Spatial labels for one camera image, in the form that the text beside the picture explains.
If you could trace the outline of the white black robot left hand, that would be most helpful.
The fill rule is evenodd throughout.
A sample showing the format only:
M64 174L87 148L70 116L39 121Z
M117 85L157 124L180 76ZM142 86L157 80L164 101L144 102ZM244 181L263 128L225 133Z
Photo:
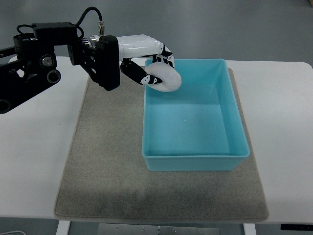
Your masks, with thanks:
M132 61L133 58L152 57L153 63L164 62L174 67L174 57L171 50L162 42L141 34L117 37L119 48L120 70L134 82L140 85L164 85L166 79L160 75L152 75Z

